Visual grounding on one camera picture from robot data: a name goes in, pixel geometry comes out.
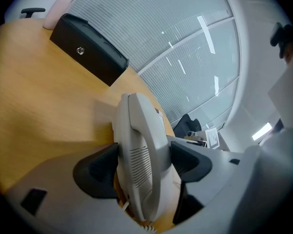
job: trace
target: black lockbox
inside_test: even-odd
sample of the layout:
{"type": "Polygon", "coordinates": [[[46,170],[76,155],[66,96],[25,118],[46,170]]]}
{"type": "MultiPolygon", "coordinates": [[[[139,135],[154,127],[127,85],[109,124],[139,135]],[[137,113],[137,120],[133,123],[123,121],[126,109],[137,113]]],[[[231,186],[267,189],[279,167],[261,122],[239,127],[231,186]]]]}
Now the black lockbox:
{"type": "Polygon", "coordinates": [[[50,40],[108,86],[126,70],[129,60],[88,21],[64,14],[50,40]]]}

